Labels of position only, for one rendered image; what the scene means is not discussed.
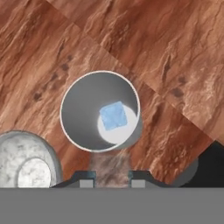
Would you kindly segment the white marbled ice bowl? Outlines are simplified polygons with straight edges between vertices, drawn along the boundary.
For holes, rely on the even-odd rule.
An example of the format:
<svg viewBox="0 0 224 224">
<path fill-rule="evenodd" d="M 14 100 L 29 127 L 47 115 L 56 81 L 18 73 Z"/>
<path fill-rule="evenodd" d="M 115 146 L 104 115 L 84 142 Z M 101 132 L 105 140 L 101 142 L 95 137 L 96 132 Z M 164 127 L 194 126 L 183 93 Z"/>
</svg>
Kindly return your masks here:
<svg viewBox="0 0 224 224">
<path fill-rule="evenodd" d="M 54 148 L 22 130 L 0 135 L 0 188 L 49 188 L 63 181 Z"/>
</svg>

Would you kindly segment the clear glass cup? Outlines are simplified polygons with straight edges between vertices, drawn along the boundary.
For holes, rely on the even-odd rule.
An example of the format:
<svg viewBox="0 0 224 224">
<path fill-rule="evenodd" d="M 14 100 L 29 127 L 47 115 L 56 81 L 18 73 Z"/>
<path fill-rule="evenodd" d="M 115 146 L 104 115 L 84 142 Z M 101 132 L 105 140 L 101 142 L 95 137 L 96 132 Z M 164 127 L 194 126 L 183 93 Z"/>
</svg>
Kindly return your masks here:
<svg viewBox="0 0 224 224">
<path fill-rule="evenodd" d="M 128 123 L 105 130 L 100 109 L 121 102 Z M 119 73 L 94 71 L 76 80 L 64 94 L 59 119 L 67 139 L 84 151 L 104 152 L 134 145 L 142 135 L 138 93 Z"/>
</svg>

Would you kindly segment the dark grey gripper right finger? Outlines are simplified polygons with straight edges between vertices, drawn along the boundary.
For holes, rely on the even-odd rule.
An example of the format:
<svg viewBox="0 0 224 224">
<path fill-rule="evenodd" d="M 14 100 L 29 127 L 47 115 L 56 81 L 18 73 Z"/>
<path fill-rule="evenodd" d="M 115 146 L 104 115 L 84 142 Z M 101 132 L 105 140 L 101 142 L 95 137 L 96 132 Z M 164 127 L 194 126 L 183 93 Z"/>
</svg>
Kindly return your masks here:
<svg viewBox="0 0 224 224">
<path fill-rule="evenodd" d="M 149 171 L 129 171 L 130 188 L 170 188 L 164 182 L 156 180 Z"/>
</svg>

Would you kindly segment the blue ice cube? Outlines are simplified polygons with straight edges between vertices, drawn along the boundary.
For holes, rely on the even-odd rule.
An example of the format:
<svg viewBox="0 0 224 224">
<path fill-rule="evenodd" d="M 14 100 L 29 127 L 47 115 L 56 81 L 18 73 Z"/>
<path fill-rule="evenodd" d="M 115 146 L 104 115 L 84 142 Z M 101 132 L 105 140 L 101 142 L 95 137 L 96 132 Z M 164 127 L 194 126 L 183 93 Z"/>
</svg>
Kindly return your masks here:
<svg viewBox="0 0 224 224">
<path fill-rule="evenodd" d="M 101 108 L 100 116 L 105 130 L 113 130 L 128 123 L 124 106 L 120 101 Z"/>
</svg>

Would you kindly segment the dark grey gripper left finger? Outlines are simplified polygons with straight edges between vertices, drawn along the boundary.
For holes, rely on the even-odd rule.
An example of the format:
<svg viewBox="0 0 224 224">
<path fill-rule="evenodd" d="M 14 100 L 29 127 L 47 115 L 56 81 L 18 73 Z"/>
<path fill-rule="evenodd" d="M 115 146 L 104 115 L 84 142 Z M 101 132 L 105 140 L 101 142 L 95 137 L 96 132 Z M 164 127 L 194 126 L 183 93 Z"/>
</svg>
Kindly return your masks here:
<svg viewBox="0 0 224 224">
<path fill-rule="evenodd" d="M 76 171 L 73 176 L 57 185 L 53 188 L 95 188 L 95 171 Z"/>
</svg>

